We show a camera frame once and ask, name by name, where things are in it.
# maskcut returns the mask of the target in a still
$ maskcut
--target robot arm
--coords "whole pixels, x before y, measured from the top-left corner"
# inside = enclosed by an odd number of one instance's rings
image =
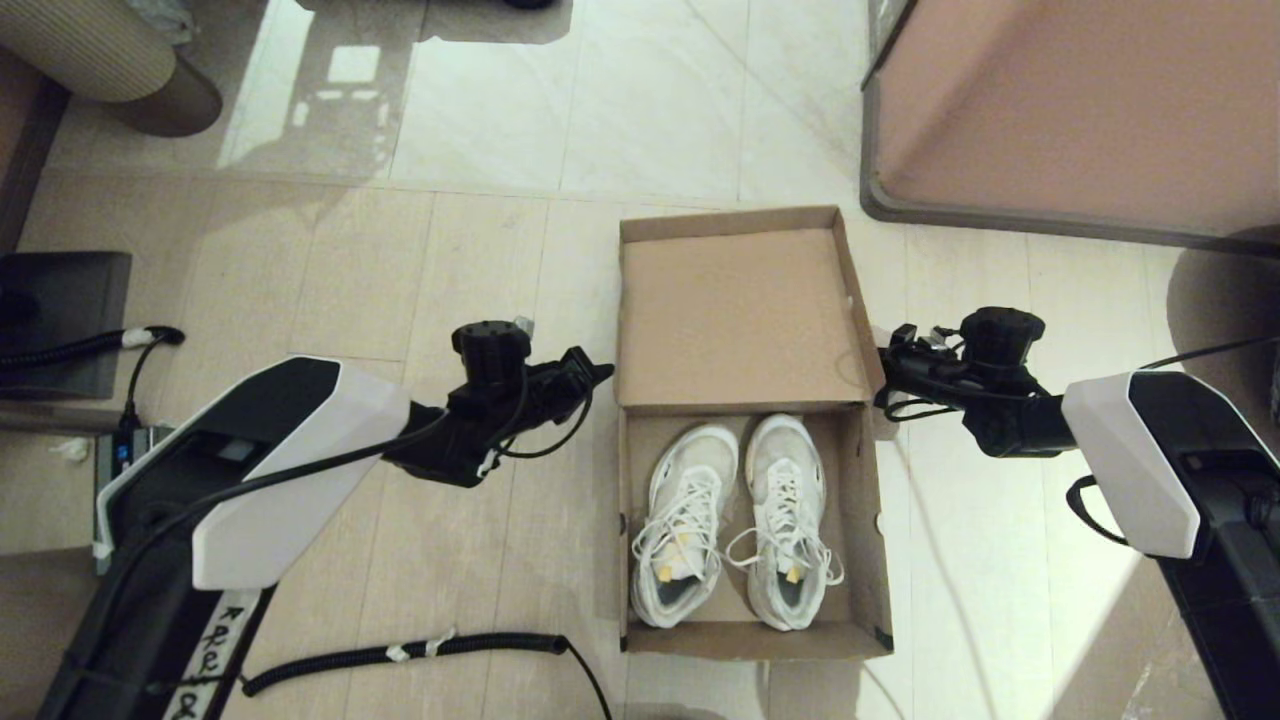
[[[895,391],[964,411],[995,457],[1079,447],[1126,544],[1153,557],[1233,720],[1280,712],[1280,464],[1231,402],[1183,373],[1135,372],[1050,396],[1025,369],[1034,315],[983,307],[957,332],[904,325],[881,350]],[[963,338],[963,350],[947,337]]]
[[[460,328],[453,348],[467,379],[444,407],[337,360],[288,359],[104,488],[95,552],[110,568],[38,716],[216,717],[274,585],[379,457],[474,487],[504,455],[540,455],[512,452],[517,434],[582,407],[572,434],[613,374],[579,347],[529,366],[529,334],[506,322]],[[220,623],[228,598],[236,623]]]

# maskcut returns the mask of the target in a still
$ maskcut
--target cardboard box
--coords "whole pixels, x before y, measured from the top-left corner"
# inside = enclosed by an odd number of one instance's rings
[[[840,210],[626,220],[621,252],[614,392],[621,406],[622,647],[723,660],[892,652],[869,432],[869,402],[884,378]],[[740,433],[745,447],[755,424],[772,413],[803,416],[818,447],[828,483],[822,539],[844,561],[845,582],[827,588],[808,630],[781,633],[751,611],[746,575],[726,566],[692,616],[669,630],[650,628],[631,610],[630,544],[644,527],[659,456],[708,420]],[[739,487],[721,542],[753,521],[750,493]]]

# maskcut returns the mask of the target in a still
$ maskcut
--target black coiled cable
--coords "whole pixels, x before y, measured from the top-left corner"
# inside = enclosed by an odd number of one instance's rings
[[[182,342],[182,331],[177,328],[155,325],[148,327],[147,329],[156,337],[164,337],[165,342],[172,342],[173,345]],[[77,340],[76,342],[68,342],[67,345],[60,345],[58,347],[50,347],[49,350],[19,352],[15,355],[0,355],[0,370],[29,370],[31,368],[44,368],[45,365],[69,363],[72,360],[79,360],[81,357],[91,357],[111,350],[120,350],[120,342],[124,338],[124,332],[125,331],[123,329],[110,331],[93,337],[87,337],[84,340]]]
[[[426,657],[426,648],[431,642],[416,641],[399,647],[411,659]],[[612,720],[613,714],[609,711],[609,702],[604,697],[600,683],[595,679],[595,673],[591,673],[591,667],[586,664],[586,660],[582,659],[577,648],[573,647],[573,643],[568,642],[568,638],[564,635],[544,635],[538,633],[481,633],[477,635],[462,635],[439,643],[435,655],[462,655],[463,652],[486,650],[524,650],[550,655],[564,655],[566,650],[572,652],[582,671],[586,673],[586,679],[591,682],[591,688],[595,691],[595,698],[600,701],[600,710],[604,712],[605,720]],[[361,667],[364,665],[378,665],[381,662],[396,662],[387,651],[387,646],[376,646],[294,660],[271,667],[256,678],[242,678],[241,691],[246,697],[253,697],[276,683],[301,678],[302,675]]]

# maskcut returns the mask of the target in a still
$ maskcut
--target shoe insole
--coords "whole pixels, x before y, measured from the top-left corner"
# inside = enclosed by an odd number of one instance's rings
[[[801,587],[804,587],[801,583],[792,583],[786,573],[778,573],[778,592],[782,593],[782,600],[791,607],[800,605]]]
[[[690,588],[698,584],[698,577],[690,575],[668,583],[658,583],[658,600],[663,605],[672,605],[681,598]]]

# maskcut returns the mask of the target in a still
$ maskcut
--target box lid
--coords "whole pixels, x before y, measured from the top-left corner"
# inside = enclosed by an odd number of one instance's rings
[[[622,223],[625,407],[864,402],[882,372],[837,208]]]

